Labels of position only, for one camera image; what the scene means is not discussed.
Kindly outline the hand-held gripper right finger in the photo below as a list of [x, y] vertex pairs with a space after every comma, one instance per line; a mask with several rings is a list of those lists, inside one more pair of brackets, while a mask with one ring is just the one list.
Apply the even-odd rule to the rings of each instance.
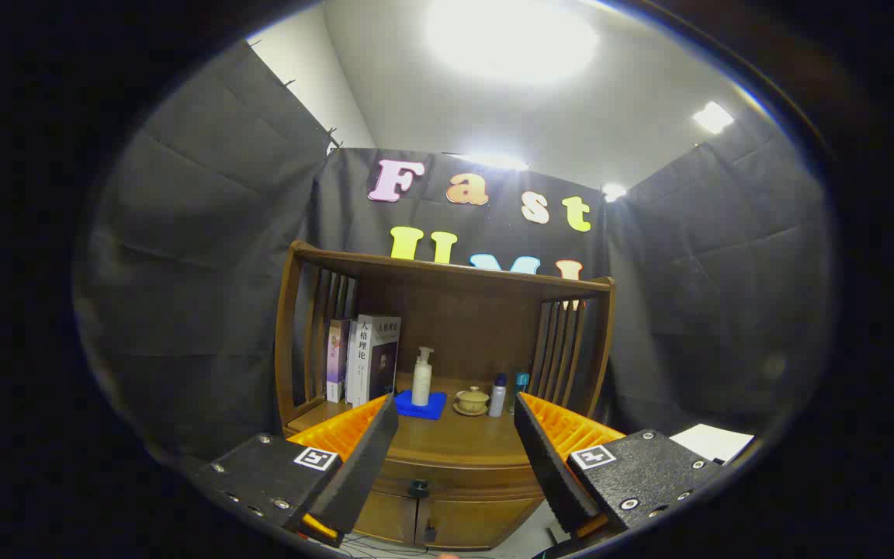
[[525, 392], [515, 400], [515, 428], [570, 543], [645, 525], [723, 470], [655, 429], [625, 435]]

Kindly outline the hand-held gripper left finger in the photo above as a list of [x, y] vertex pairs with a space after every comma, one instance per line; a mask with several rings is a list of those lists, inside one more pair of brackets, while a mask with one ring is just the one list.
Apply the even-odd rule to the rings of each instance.
[[293, 436], [256, 434], [212, 460], [184, 456], [182, 474], [214, 505], [283, 541], [343, 543], [400, 424], [393, 395]]

